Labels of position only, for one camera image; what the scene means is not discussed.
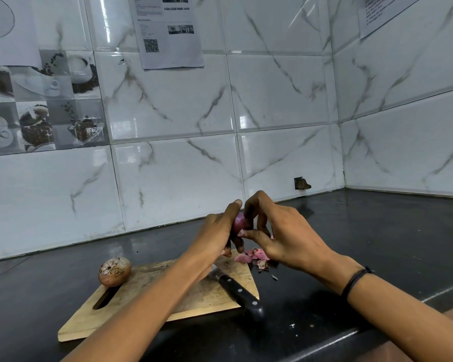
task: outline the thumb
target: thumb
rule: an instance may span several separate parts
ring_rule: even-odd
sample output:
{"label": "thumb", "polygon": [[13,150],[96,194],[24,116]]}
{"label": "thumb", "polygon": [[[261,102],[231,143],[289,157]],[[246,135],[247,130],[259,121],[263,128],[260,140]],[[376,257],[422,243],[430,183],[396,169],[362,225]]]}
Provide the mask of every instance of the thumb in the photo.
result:
{"label": "thumb", "polygon": [[265,251],[268,251],[268,248],[272,246],[272,240],[260,230],[240,230],[238,237],[253,240]]}

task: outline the paper notice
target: paper notice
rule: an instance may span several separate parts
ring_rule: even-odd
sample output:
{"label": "paper notice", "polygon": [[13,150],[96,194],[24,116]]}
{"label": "paper notice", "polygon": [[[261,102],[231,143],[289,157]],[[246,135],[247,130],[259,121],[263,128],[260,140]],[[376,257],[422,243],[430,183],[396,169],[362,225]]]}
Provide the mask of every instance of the paper notice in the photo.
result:
{"label": "paper notice", "polygon": [[191,0],[129,0],[144,69],[203,67]]}
{"label": "paper notice", "polygon": [[30,0],[0,0],[0,66],[42,67]]}
{"label": "paper notice", "polygon": [[361,38],[387,23],[418,0],[359,0]]}

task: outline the black bracelet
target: black bracelet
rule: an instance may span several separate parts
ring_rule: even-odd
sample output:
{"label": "black bracelet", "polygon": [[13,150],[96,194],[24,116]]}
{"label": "black bracelet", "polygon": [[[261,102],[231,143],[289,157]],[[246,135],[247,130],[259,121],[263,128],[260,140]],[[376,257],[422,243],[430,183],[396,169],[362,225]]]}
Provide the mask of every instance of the black bracelet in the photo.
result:
{"label": "black bracelet", "polygon": [[344,287],[343,292],[341,293],[341,298],[347,302],[347,296],[349,295],[349,292],[352,290],[352,287],[357,283],[358,280],[362,278],[362,276],[366,273],[371,273],[373,274],[374,271],[370,269],[369,267],[365,267],[364,269],[361,269],[360,271],[357,271],[354,273],[354,275],[351,277],[349,282],[347,282],[347,285]]}

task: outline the forearm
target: forearm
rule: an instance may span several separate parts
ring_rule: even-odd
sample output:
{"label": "forearm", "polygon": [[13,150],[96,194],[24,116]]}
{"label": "forearm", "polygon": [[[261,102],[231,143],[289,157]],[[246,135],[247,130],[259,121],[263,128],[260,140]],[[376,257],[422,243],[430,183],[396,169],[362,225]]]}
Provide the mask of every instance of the forearm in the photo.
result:
{"label": "forearm", "polygon": [[[340,294],[358,269],[352,259],[336,256],[326,278]],[[413,360],[453,361],[453,321],[390,283],[366,274],[347,301]]]}
{"label": "forearm", "polygon": [[182,256],[146,292],[111,317],[64,361],[138,361],[176,305],[196,283],[202,268],[197,258]]}

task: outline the hand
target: hand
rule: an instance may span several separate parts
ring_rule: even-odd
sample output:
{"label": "hand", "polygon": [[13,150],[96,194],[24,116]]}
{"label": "hand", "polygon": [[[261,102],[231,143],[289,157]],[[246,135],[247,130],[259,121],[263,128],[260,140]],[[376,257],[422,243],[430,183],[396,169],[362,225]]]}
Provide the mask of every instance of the hand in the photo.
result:
{"label": "hand", "polygon": [[193,243],[186,251],[185,256],[200,260],[202,272],[198,281],[205,278],[211,270],[211,265],[220,256],[231,257],[231,241],[237,250],[243,252],[243,239],[231,235],[231,226],[238,212],[242,208],[242,201],[237,199],[230,203],[223,215],[210,214],[206,216]]}
{"label": "hand", "polygon": [[242,230],[238,235],[253,240],[270,259],[290,268],[318,277],[335,254],[295,208],[275,204],[263,191],[247,200],[244,215],[251,224],[258,216],[257,230]]}

